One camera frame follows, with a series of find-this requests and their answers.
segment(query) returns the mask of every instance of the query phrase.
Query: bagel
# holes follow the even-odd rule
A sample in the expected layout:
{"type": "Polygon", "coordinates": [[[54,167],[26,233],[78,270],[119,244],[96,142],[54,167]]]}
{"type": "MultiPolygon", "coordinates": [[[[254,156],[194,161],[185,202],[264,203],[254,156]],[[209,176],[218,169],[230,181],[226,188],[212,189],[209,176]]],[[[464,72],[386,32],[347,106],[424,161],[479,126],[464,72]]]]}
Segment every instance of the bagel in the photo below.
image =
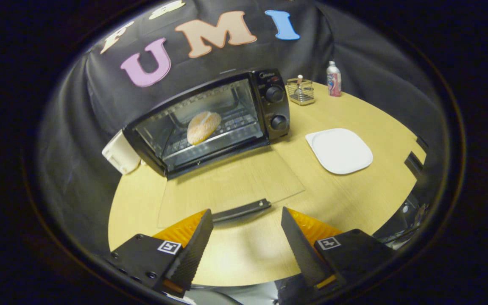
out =
{"type": "Polygon", "coordinates": [[[204,111],[194,116],[187,127],[187,141],[197,145],[208,139],[221,123],[221,116],[215,112],[204,111]]]}

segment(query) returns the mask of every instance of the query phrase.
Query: spray bottle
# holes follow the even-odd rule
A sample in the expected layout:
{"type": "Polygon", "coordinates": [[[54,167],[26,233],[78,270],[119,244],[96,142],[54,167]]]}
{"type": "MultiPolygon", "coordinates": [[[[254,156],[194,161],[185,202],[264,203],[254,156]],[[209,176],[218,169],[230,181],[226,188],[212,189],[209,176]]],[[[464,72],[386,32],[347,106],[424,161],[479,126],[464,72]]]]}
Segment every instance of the spray bottle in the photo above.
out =
{"type": "Polygon", "coordinates": [[[327,85],[329,86],[330,96],[339,97],[341,95],[342,75],[334,61],[329,61],[329,67],[327,68],[327,85]]]}

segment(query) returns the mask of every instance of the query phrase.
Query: wire basket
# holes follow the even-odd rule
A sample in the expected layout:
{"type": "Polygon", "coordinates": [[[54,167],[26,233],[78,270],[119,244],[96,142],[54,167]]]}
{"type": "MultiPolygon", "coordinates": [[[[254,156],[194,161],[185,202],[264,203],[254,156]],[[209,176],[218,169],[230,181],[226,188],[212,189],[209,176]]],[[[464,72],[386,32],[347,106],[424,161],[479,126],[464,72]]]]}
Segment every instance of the wire basket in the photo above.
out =
{"type": "Polygon", "coordinates": [[[298,78],[292,78],[287,80],[287,95],[289,96],[289,99],[292,102],[299,104],[300,106],[308,105],[315,102],[312,88],[313,81],[308,79],[302,79],[300,90],[298,89],[298,85],[296,84],[297,81],[298,78]]]}

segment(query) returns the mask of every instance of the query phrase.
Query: round table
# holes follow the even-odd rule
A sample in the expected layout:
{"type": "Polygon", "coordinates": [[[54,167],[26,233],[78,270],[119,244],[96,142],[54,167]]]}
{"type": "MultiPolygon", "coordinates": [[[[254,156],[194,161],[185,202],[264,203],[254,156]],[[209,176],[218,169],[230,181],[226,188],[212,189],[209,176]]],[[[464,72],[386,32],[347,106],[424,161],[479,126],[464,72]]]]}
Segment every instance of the round table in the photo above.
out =
{"type": "Polygon", "coordinates": [[[170,181],[146,165],[122,176],[110,210],[110,250],[206,208],[216,213],[264,197],[271,208],[215,224],[194,284],[245,286],[300,273],[280,225],[283,206],[372,235],[415,185],[405,159],[413,152],[424,164],[426,154],[417,137],[382,110],[347,93],[331,97],[319,83],[313,88],[315,103],[290,102],[290,133],[269,147],[170,181]],[[325,170],[304,136],[332,128],[356,133],[370,147],[372,164],[348,175],[325,170]]]}

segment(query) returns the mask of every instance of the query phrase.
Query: pink letter u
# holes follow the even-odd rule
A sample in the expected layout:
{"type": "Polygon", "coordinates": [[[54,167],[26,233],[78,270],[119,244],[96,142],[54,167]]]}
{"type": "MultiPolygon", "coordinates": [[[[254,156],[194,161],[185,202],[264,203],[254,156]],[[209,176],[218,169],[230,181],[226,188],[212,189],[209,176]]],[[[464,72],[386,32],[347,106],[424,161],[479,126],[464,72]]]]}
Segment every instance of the pink letter u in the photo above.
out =
{"type": "Polygon", "coordinates": [[[157,60],[159,67],[157,67],[157,70],[154,72],[147,73],[142,69],[142,66],[139,63],[140,53],[130,56],[123,62],[123,64],[121,64],[120,67],[127,72],[131,81],[138,87],[148,87],[157,83],[157,81],[163,79],[170,70],[170,58],[163,47],[164,42],[164,38],[157,39],[148,44],[144,49],[151,52],[155,57],[155,60],[157,60]]]}

